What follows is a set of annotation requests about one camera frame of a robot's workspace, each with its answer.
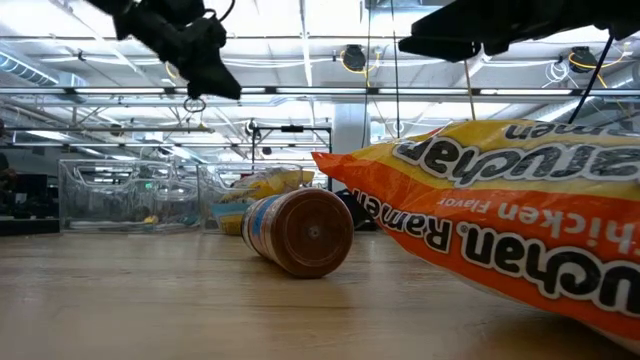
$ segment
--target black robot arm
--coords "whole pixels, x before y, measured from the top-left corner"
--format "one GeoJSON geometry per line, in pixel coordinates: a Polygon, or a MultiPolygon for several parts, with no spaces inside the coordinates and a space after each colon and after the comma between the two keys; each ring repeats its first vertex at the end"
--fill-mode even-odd
{"type": "Polygon", "coordinates": [[[399,49],[451,62],[514,42],[594,25],[616,40],[640,30],[640,2],[609,0],[457,0],[418,20],[399,49]]]}
{"type": "Polygon", "coordinates": [[[239,99],[240,84],[222,63],[227,32],[202,0],[88,0],[113,17],[118,40],[134,36],[189,81],[188,94],[239,99]]]}

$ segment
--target plastic packaging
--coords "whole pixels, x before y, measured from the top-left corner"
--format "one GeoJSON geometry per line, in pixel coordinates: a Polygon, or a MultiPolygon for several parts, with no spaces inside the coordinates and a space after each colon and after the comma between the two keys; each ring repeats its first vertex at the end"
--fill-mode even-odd
{"type": "Polygon", "coordinates": [[[198,166],[204,231],[240,235],[242,215],[257,200],[311,182],[315,172],[292,164],[220,163],[198,166]]]}
{"type": "Polygon", "coordinates": [[[640,137],[471,121],[314,154],[407,251],[640,353],[640,137]]]}

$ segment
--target fluorescent light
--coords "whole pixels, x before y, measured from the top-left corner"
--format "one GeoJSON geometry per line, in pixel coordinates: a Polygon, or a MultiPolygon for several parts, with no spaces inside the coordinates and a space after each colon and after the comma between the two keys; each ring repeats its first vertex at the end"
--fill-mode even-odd
{"type": "Polygon", "coordinates": [[[99,152],[99,151],[95,151],[95,150],[93,150],[93,149],[85,149],[85,148],[81,148],[81,149],[82,149],[82,151],[84,151],[84,152],[86,152],[86,153],[88,153],[88,154],[91,154],[91,155],[104,156],[104,154],[103,154],[103,153],[101,153],[101,152],[99,152]]]}
{"type": "MultiPolygon", "coordinates": [[[[459,95],[468,94],[467,89],[398,89],[400,95],[459,95]]],[[[396,94],[396,89],[380,89],[381,95],[396,94]]]]}
{"type": "Polygon", "coordinates": [[[483,89],[482,95],[569,95],[571,89],[483,89]]]}
{"type": "Polygon", "coordinates": [[[76,88],[78,94],[164,94],[163,88],[76,88]]]}
{"type": "Polygon", "coordinates": [[[23,146],[23,147],[62,147],[64,144],[61,143],[11,143],[13,146],[23,146]]]}
{"type": "Polygon", "coordinates": [[[132,156],[124,156],[124,155],[111,155],[111,157],[116,160],[122,160],[122,161],[138,160],[138,158],[134,158],[132,156]]]}
{"type": "Polygon", "coordinates": [[[75,147],[118,147],[120,144],[71,144],[75,147]]]}
{"type": "Polygon", "coordinates": [[[243,94],[263,94],[265,92],[265,88],[242,88],[243,94]]]}
{"type": "Polygon", "coordinates": [[[180,156],[183,159],[191,159],[192,158],[191,154],[187,150],[185,150],[185,149],[183,149],[181,147],[178,147],[178,146],[171,148],[169,151],[171,151],[172,153],[174,153],[177,156],[180,156]]]}
{"type": "Polygon", "coordinates": [[[569,111],[575,109],[577,106],[578,106],[578,101],[572,101],[572,102],[560,107],[559,109],[554,110],[554,111],[548,113],[547,115],[541,116],[541,117],[539,117],[539,118],[537,118],[535,120],[547,121],[547,122],[553,121],[553,120],[559,118],[560,116],[568,113],[569,111]]]}
{"type": "MultiPolygon", "coordinates": [[[[626,85],[627,83],[616,84],[616,87],[626,85]]],[[[597,89],[591,90],[590,95],[594,96],[640,96],[640,90],[637,89],[597,89]]]]}
{"type": "Polygon", "coordinates": [[[156,146],[162,146],[162,147],[174,147],[175,144],[164,144],[164,143],[131,143],[131,144],[125,144],[126,147],[156,147],[156,146]]]}
{"type": "Polygon", "coordinates": [[[364,94],[364,88],[276,88],[278,94],[364,94]]]}
{"type": "Polygon", "coordinates": [[[166,79],[165,78],[165,79],[162,79],[161,81],[162,82],[166,82],[168,84],[171,84],[171,86],[174,86],[174,87],[176,86],[176,83],[174,83],[171,79],[166,79]]]}
{"type": "Polygon", "coordinates": [[[0,94],[11,95],[47,95],[47,94],[65,94],[64,89],[54,87],[39,88],[2,88],[0,94]]]}
{"type": "Polygon", "coordinates": [[[68,139],[65,135],[55,131],[27,131],[27,134],[58,141],[66,141],[68,139]]]}

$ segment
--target black object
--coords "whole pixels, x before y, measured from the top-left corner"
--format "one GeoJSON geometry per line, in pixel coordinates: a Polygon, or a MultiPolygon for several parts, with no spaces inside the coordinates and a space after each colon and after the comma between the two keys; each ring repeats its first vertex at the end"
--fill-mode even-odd
{"type": "Polygon", "coordinates": [[[60,220],[0,220],[0,236],[55,234],[60,232],[60,220]]]}
{"type": "Polygon", "coordinates": [[[509,50],[514,42],[594,25],[624,39],[640,30],[640,2],[610,0],[457,0],[415,22],[401,51],[458,62],[509,50]]]}
{"type": "Polygon", "coordinates": [[[354,229],[373,231],[378,228],[371,215],[369,215],[362,205],[358,203],[358,200],[349,192],[349,190],[338,191],[335,194],[345,205],[347,205],[349,213],[351,213],[354,229]]]}
{"type": "Polygon", "coordinates": [[[367,58],[364,56],[360,45],[347,45],[342,57],[342,63],[351,71],[363,71],[367,65],[367,58]]]}
{"type": "Polygon", "coordinates": [[[111,134],[112,136],[115,136],[115,137],[122,137],[122,136],[124,135],[124,132],[122,132],[122,131],[117,131],[118,129],[122,129],[122,125],[120,125],[120,124],[111,124],[111,126],[109,126],[109,127],[110,127],[110,128],[112,128],[112,129],[114,129],[114,130],[116,130],[116,131],[112,131],[112,132],[110,132],[110,134],[111,134]]]}
{"type": "Polygon", "coordinates": [[[586,74],[588,72],[591,72],[591,70],[593,70],[598,64],[598,59],[596,59],[595,55],[593,55],[591,51],[589,51],[588,46],[576,46],[571,49],[571,52],[571,60],[579,64],[591,66],[591,68],[583,67],[580,65],[576,65],[570,61],[569,68],[575,73],[586,74]]]}
{"type": "Polygon", "coordinates": [[[44,174],[18,174],[13,192],[26,194],[27,198],[47,197],[47,179],[44,174]]]}
{"type": "Polygon", "coordinates": [[[602,69],[602,65],[604,64],[604,60],[607,58],[607,54],[609,53],[609,49],[611,49],[612,44],[613,35],[609,36],[609,40],[604,46],[604,50],[602,50],[602,55],[600,55],[600,60],[598,60],[598,65],[596,65],[596,68],[593,70],[593,74],[591,75],[591,79],[589,80],[589,85],[587,85],[584,94],[582,94],[578,106],[573,111],[573,114],[571,114],[571,118],[569,119],[569,121],[567,121],[568,124],[573,124],[573,122],[576,120],[576,117],[580,113],[580,109],[582,109],[582,105],[584,105],[585,101],[589,97],[589,93],[591,93],[591,89],[593,89],[593,84],[595,84],[596,79],[598,78],[598,74],[600,74],[600,69],[602,69]]]}
{"type": "Polygon", "coordinates": [[[222,63],[227,32],[202,0],[89,0],[113,17],[118,40],[135,36],[189,80],[191,98],[202,94],[240,99],[242,88],[222,63]]]}

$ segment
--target clear plastic bin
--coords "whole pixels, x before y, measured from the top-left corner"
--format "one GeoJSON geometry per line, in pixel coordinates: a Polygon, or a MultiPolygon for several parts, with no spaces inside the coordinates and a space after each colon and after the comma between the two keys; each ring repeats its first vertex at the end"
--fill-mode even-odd
{"type": "Polygon", "coordinates": [[[240,235],[242,215],[264,197],[311,183],[315,172],[293,164],[198,165],[198,194],[204,232],[240,235]]]}
{"type": "Polygon", "coordinates": [[[155,161],[61,160],[60,229],[169,232],[197,228],[197,180],[155,161]]]}

